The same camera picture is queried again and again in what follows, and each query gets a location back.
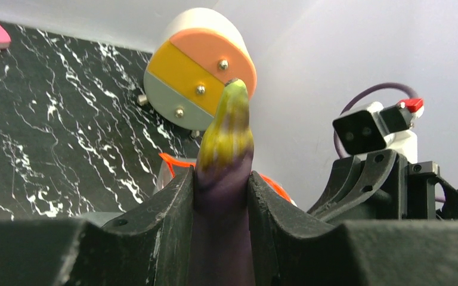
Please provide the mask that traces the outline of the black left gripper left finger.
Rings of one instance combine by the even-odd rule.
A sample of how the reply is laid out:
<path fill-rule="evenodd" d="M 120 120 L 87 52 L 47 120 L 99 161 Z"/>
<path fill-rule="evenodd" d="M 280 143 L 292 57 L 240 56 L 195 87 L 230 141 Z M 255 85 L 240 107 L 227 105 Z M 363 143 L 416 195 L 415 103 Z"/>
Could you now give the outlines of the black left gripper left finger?
<path fill-rule="evenodd" d="M 97 226 L 87 220 L 0 220 L 0 285 L 186 285 L 193 171 Z"/>

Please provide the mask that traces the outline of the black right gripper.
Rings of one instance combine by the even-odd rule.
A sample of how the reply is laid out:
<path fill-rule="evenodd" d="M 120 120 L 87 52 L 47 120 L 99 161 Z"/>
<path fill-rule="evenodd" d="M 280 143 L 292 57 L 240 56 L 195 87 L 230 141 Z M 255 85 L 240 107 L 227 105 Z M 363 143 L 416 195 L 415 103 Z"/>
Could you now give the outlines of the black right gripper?
<path fill-rule="evenodd" d="M 365 160 L 334 161 L 308 213 L 321 221 L 458 220 L 458 189 L 433 161 L 410 163 L 394 150 L 375 151 Z"/>

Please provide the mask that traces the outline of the purple toy eggplant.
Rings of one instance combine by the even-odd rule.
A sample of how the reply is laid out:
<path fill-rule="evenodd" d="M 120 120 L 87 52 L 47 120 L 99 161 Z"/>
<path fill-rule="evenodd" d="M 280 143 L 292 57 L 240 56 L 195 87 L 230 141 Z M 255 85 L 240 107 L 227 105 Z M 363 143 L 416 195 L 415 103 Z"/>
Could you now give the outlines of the purple toy eggplant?
<path fill-rule="evenodd" d="M 247 208 L 254 156 L 249 96 L 229 80 L 194 168 L 188 285 L 255 285 Z"/>

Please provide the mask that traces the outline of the clear zip bag orange zipper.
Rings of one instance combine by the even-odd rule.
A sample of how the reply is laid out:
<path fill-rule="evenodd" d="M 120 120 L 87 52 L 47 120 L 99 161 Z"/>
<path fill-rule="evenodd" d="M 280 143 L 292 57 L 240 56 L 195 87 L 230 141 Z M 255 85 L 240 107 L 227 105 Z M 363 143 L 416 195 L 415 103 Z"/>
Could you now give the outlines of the clear zip bag orange zipper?
<path fill-rule="evenodd" d="M 180 171 L 184 169 L 188 169 L 190 166 L 194 167 L 196 165 L 195 158 L 174 157 L 168 153 L 159 153 L 159 157 L 162 159 L 162 163 L 157 175 L 156 186 L 151 193 L 152 195 L 164 189 L 177 173 L 180 173 Z M 260 174 L 260 176 L 279 196 L 296 206 L 296 203 L 281 185 L 263 174 Z"/>

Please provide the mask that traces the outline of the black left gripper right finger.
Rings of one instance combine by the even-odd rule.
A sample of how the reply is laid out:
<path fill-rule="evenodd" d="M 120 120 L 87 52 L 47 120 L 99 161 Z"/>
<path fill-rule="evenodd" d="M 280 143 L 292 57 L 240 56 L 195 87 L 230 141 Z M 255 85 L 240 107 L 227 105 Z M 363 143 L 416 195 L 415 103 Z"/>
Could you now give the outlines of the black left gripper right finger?
<path fill-rule="evenodd" d="M 257 285 L 458 285 L 458 221 L 320 222 L 253 172 L 248 211 Z"/>

